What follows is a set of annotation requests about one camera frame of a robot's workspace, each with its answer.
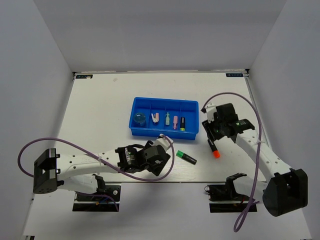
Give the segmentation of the orange highlighter black body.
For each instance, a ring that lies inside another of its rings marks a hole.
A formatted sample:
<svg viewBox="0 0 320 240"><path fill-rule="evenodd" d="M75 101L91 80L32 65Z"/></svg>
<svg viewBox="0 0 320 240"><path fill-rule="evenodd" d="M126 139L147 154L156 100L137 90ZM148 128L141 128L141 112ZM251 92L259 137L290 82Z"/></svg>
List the orange highlighter black body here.
<svg viewBox="0 0 320 240"><path fill-rule="evenodd" d="M214 156L216 159L220 158L220 153L219 153L216 145L214 144L214 142L213 142L212 140L210 140L210 139L208 139L207 142L208 142L208 144L209 144L209 147L210 147L210 149L211 149L211 151L212 151L213 156Z"/></svg>

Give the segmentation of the white pink stapler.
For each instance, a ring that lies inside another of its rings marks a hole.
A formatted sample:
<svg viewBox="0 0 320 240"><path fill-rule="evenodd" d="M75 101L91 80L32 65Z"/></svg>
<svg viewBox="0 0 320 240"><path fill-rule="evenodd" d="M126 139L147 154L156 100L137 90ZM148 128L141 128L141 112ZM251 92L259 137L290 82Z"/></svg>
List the white pink stapler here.
<svg viewBox="0 0 320 240"><path fill-rule="evenodd" d="M157 125L159 123L159 120L160 120L160 116L159 116L159 113L156 112L156 113L151 113L151 120L152 120L152 123L154 125Z"/></svg>

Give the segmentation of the blue glue jar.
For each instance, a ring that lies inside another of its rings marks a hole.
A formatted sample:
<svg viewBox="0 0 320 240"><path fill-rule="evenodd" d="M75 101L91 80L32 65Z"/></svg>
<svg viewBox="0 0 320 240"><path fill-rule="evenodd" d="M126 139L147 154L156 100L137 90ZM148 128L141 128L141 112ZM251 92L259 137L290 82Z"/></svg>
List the blue glue jar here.
<svg viewBox="0 0 320 240"><path fill-rule="evenodd" d="M137 112L133 116L133 126L143 128L146 125L146 115L143 112Z"/></svg>

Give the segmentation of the yellow highlighter black body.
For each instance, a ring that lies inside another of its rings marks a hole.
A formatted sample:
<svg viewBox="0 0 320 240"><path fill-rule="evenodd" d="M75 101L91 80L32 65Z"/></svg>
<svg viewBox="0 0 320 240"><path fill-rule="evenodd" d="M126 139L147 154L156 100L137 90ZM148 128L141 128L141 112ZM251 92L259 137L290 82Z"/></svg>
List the yellow highlighter black body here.
<svg viewBox="0 0 320 240"><path fill-rule="evenodd" d="M180 118L179 130L182 132L186 130L186 119L183 116Z"/></svg>

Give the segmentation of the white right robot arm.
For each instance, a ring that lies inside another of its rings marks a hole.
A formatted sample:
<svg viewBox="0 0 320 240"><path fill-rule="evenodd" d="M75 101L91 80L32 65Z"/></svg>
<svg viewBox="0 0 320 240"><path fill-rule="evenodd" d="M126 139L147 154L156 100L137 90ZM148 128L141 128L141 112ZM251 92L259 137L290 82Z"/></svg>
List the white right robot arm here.
<svg viewBox="0 0 320 240"><path fill-rule="evenodd" d="M230 138L252 161L258 164L265 181L258 181L254 200L264 204L274 217L304 208L308 204L308 176L282 161L267 144L259 141L258 132L247 119L239 119L232 103L215 106L208 103L202 110L207 119L202 125L211 147L223 137Z"/></svg>

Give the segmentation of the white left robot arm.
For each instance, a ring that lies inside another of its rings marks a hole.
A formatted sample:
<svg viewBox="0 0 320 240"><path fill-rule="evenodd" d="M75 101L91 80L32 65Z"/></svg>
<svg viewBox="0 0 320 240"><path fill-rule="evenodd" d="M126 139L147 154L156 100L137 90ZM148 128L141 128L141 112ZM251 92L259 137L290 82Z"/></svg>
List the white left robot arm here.
<svg viewBox="0 0 320 240"><path fill-rule="evenodd" d="M60 155L55 148L48 148L34 162L33 193L63 189L99 200L106 193L101 173L133 175L148 171L157 177L171 157L167 153L171 146L170 138L159 137L145 145L127 145L93 154Z"/></svg>

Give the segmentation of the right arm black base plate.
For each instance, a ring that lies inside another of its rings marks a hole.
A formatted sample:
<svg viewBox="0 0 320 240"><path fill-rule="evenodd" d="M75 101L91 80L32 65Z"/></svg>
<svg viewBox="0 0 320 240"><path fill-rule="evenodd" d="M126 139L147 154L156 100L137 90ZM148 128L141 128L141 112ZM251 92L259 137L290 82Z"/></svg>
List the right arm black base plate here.
<svg viewBox="0 0 320 240"><path fill-rule="evenodd" d="M249 203L247 195L231 196L225 184L209 184L204 192L208 195L210 213L241 213Z"/></svg>

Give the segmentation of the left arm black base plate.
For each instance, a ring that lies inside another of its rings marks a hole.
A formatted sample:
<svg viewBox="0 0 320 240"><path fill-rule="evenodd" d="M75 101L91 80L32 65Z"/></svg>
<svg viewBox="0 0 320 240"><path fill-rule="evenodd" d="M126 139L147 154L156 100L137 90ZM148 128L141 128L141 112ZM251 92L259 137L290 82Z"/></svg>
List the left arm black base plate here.
<svg viewBox="0 0 320 240"><path fill-rule="evenodd" d="M106 184L105 193L75 194L73 212L118 212L121 199L120 184Z"/></svg>

